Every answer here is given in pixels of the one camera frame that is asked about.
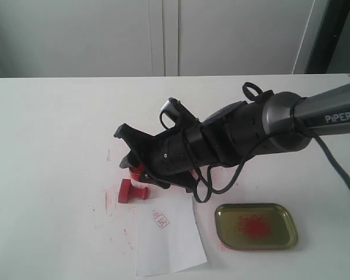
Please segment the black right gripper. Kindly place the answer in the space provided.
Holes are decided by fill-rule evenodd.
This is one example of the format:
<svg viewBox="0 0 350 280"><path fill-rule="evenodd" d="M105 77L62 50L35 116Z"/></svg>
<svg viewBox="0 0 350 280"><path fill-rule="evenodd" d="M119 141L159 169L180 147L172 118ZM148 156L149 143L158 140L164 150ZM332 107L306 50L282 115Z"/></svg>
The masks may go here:
<svg viewBox="0 0 350 280"><path fill-rule="evenodd" d="M127 154L119 167L129 170L142 165L146 170L145 183L164 190L178 186L193 193L198 181L190 170L210 164L210 126L205 123L174 127L155 136L124 123L113 137L122 139L131 151L142 155L141 163L133 154Z"/></svg>

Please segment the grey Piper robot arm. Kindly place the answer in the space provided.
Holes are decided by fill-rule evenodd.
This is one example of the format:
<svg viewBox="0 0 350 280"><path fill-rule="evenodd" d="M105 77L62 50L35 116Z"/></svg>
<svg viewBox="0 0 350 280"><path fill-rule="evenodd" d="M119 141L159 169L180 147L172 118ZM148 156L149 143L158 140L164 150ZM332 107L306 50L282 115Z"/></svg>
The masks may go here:
<svg viewBox="0 0 350 280"><path fill-rule="evenodd" d="M296 152L317 135L350 134L350 83L301 97L292 92L263 91L247 82L238 101L200 121L177 99L161 114L173 126L149 135L127 124L114 134L129 147L120 167L137 168L138 180L167 189L197 189L193 172L203 166L241 166L257 155Z"/></svg>

